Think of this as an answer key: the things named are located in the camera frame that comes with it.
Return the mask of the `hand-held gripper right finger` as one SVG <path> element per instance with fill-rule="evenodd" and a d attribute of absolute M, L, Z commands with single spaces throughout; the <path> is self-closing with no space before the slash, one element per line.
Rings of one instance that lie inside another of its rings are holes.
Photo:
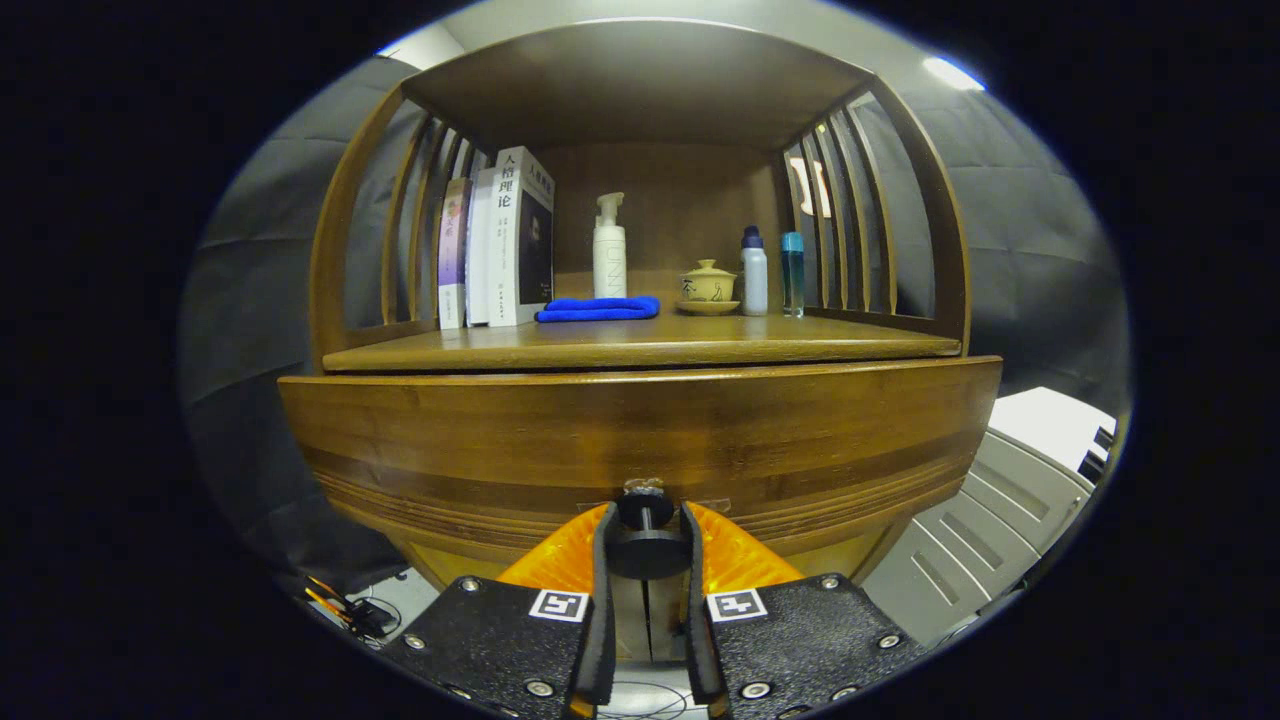
<path fill-rule="evenodd" d="M 805 577 L 727 516 L 680 509 L 691 546 L 686 655 L 712 719 L 824 719 L 927 647 L 845 575 Z"/>

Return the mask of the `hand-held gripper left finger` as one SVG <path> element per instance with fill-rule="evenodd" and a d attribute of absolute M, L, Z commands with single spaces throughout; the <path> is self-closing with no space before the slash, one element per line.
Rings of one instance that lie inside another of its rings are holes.
<path fill-rule="evenodd" d="M 605 541 L 617 511 L 579 514 L 498 577 L 456 578 L 385 661 L 460 703 L 458 719 L 595 717 L 616 667 Z"/>

